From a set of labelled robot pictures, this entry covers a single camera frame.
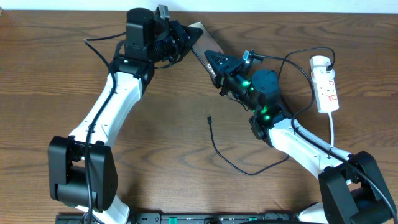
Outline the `bronze Galaxy smartphone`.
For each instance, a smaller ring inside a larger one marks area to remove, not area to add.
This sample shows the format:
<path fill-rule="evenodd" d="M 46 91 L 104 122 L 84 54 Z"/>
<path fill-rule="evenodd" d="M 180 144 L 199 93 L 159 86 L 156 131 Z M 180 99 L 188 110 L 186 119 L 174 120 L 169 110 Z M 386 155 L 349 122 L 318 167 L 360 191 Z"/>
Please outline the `bronze Galaxy smartphone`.
<path fill-rule="evenodd" d="M 200 38 L 193 45 L 192 51 L 195 54 L 195 56 L 197 57 L 197 59 L 199 59 L 201 64 L 204 66 L 205 70 L 210 75 L 212 84 L 216 88 L 219 88 L 219 86 L 216 83 L 216 73 L 214 72 L 213 68 L 211 67 L 211 64 L 209 63 L 208 59 L 206 58 L 205 52 L 207 50 L 212 50 L 212 51 L 219 52 L 222 54 L 224 52 L 202 22 L 195 22 L 193 24 L 190 24 L 189 27 L 199 28 L 203 31 Z"/>

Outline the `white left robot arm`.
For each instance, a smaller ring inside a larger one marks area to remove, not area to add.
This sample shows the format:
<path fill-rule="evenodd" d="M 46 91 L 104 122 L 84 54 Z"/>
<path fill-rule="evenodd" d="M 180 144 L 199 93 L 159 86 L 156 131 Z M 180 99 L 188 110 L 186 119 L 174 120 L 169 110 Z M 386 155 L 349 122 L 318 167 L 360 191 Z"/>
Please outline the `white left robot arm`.
<path fill-rule="evenodd" d="M 117 196 L 112 149 L 132 107 L 151 82 L 157 63 L 179 63 L 203 31 L 172 20 L 167 6 L 127 12 L 112 60 L 105 61 L 105 87 L 85 119 L 48 146 L 49 192 L 53 200 L 83 212 L 81 223 L 127 223 L 130 209 Z"/>

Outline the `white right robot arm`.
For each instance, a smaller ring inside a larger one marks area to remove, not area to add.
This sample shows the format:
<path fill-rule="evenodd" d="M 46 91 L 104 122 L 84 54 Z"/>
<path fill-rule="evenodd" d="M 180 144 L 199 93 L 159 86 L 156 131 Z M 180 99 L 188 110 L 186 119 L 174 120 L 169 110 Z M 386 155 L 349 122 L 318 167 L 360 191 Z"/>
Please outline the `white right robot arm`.
<path fill-rule="evenodd" d="M 251 110 L 251 130 L 295 159 L 317 178 L 322 202 L 297 215 L 297 223 L 384 223 L 397 221 L 397 208 L 376 160 L 366 151 L 357 154 L 336 148 L 302 127 L 281 102 L 279 77 L 273 70 L 258 70 L 254 63 L 265 55 L 254 51 L 242 59 L 212 50 L 205 51 L 214 86 Z"/>

